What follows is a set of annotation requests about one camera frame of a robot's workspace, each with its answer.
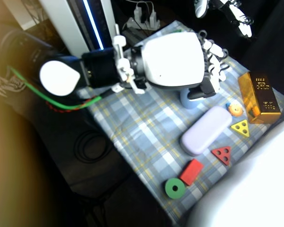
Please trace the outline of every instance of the green cable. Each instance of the green cable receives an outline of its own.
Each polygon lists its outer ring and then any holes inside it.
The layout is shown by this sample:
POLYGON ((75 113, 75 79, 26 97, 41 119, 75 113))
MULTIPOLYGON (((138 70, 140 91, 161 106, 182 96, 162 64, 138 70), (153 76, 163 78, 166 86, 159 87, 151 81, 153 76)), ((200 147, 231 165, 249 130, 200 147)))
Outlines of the green cable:
POLYGON ((28 83, 28 81, 17 71, 15 70, 14 68, 12 67, 9 67, 13 73, 20 79, 22 80, 25 85, 31 89, 33 92, 35 92, 38 96, 40 96, 42 99, 46 100, 47 102, 49 102, 50 104, 53 104, 61 109, 64 109, 64 110, 74 110, 74 109, 83 109, 85 107, 88 107, 90 105, 92 105, 93 103, 96 103, 98 102, 99 100, 102 99, 101 96, 97 96, 95 98, 93 98, 92 100, 86 102, 86 103, 83 103, 83 104, 80 104, 80 105, 64 105, 64 104, 61 104, 61 103, 58 103, 57 101, 51 99, 50 97, 46 96, 45 94, 43 94, 42 92, 40 92, 38 89, 36 89, 34 86, 32 86, 30 83, 28 83))

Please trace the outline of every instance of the purple case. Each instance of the purple case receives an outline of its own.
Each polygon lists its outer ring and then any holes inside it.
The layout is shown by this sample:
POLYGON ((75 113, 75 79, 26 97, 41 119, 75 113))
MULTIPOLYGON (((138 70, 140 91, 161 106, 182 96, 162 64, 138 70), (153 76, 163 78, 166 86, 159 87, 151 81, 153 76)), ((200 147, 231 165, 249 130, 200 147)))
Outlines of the purple case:
POLYGON ((227 110, 214 106, 183 134, 181 146, 192 156, 200 155, 231 122, 232 116, 227 110))

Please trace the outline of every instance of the red rectangular block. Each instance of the red rectangular block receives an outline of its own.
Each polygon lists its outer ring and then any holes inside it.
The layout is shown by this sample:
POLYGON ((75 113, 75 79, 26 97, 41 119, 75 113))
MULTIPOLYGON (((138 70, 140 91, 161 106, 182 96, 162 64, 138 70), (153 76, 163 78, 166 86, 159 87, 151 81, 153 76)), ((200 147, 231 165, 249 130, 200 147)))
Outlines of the red rectangular block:
POLYGON ((193 159, 181 174, 180 179, 188 186, 191 186, 201 172, 202 168, 203 164, 198 160, 193 159))

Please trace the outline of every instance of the table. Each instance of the table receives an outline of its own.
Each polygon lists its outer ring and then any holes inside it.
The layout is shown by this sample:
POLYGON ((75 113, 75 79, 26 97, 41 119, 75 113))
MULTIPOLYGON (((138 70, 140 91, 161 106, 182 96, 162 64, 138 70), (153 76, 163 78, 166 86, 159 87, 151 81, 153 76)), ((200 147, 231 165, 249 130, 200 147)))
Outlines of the table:
MULTIPOLYGON (((160 35, 177 30, 192 31, 174 21, 139 44, 160 35)), ((250 137, 244 138, 229 128, 201 155, 195 157, 204 168, 196 181, 187 187, 185 195, 172 200, 164 192, 164 183, 177 177, 192 159, 179 144, 181 135, 215 105, 226 106, 234 100, 241 104, 242 97, 238 77, 248 70, 231 57, 225 71, 227 79, 221 82, 218 94, 205 99, 193 110, 180 103, 179 91, 147 88, 146 94, 136 95, 131 90, 100 100, 89 111, 114 143, 116 149, 130 164, 134 172, 167 212, 174 224, 178 224, 190 208, 233 166, 248 149, 271 127, 267 124, 250 124, 250 137), (210 151, 231 146, 231 161, 224 166, 210 151)), ((274 91, 284 120, 284 96, 274 91)), ((80 96, 99 94, 99 89, 80 91, 80 96)), ((232 124, 246 119, 246 114, 233 118, 232 124)))

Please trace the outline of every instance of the green ring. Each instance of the green ring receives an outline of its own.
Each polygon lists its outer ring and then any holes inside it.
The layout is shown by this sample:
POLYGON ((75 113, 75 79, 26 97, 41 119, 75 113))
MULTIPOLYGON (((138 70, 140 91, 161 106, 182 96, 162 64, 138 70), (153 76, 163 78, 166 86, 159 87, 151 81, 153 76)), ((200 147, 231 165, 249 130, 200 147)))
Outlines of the green ring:
POLYGON ((178 178, 170 178, 165 183, 165 192, 171 199, 179 199, 185 193, 185 185, 178 178))

